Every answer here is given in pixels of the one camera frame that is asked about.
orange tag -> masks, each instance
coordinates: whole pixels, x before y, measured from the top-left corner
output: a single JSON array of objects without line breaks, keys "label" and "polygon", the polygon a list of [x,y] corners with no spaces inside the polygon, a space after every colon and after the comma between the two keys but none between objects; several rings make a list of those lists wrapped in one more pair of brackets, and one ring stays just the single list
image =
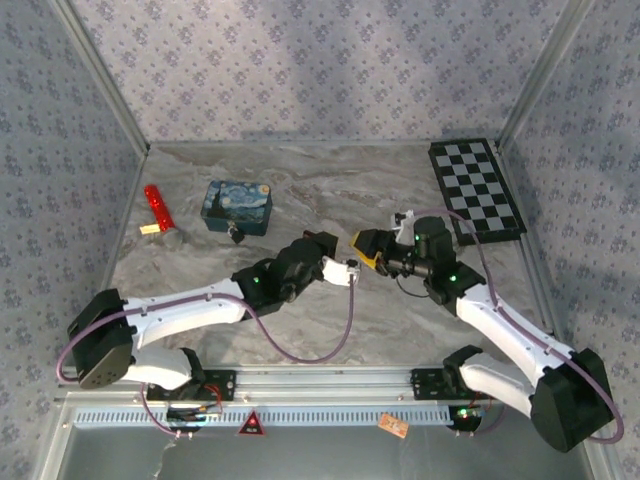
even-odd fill
[{"label": "orange tag", "polygon": [[397,418],[392,417],[388,413],[384,413],[382,417],[380,417],[378,426],[381,429],[386,430],[387,432],[393,433],[395,436],[400,438],[406,437],[407,432],[409,431],[409,424],[407,422],[398,420]]}]

marble surface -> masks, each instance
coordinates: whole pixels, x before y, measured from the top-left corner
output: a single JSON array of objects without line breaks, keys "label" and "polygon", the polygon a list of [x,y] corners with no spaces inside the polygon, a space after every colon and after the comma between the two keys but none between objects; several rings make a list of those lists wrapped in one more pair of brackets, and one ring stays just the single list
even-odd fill
[{"label": "marble surface", "polygon": [[[229,147],[152,148],[138,187],[113,285],[124,297],[151,296],[204,286],[257,260],[274,256],[305,229],[339,237],[337,258],[355,257],[348,241],[358,230],[387,228],[389,215],[408,208],[443,206],[427,157],[428,144],[388,147]],[[271,185],[273,211],[264,237],[235,245],[224,233],[207,230],[200,208],[212,179]],[[154,183],[184,233],[175,247],[160,234],[142,236],[154,223],[143,194]],[[498,291],[537,323],[530,290],[514,243],[486,246]],[[475,247],[460,258],[480,271]],[[419,280],[405,288],[423,293]],[[265,322],[284,348],[314,358],[333,349],[347,318],[348,291],[312,284],[294,303]],[[187,346],[204,365],[285,363],[252,321],[216,325],[163,340]],[[363,267],[355,292],[351,336],[333,362],[338,364],[434,364],[458,348],[475,344],[499,352],[480,333],[452,318],[428,299],[403,294],[395,282]]]}]

small box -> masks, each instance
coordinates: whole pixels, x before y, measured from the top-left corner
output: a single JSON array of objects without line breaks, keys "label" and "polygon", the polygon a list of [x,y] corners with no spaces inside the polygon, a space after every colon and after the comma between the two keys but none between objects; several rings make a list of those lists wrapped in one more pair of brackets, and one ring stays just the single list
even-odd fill
[{"label": "small box", "polygon": [[200,216],[212,232],[235,226],[245,235],[267,233],[271,188],[260,183],[214,180],[209,184]]}]

red warning triangle sticker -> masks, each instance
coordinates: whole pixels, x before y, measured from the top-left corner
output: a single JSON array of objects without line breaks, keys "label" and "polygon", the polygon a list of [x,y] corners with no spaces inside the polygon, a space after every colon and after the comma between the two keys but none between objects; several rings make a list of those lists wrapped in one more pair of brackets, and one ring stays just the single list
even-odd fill
[{"label": "red warning triangle sticker", "polygon": [[264,428],[262,428],[262,424],[260,423],[260,419],[258,418],[258,414],[255,410],[252,410],[245,422],[238,430],[238,435],[264,435]]}]

checkerboard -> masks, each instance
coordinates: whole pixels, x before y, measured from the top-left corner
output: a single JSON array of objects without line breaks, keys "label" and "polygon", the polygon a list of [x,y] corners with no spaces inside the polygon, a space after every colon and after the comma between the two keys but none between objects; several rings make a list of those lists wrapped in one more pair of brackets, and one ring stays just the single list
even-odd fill
[{"label": "checkerboard", "polygon": [[[517,240],[526,231],[486,139],[432,143],[429,157],[447,208],[470,221],[481,243]],[[458,244],[473,244],[464,224],[453,226]]]}]

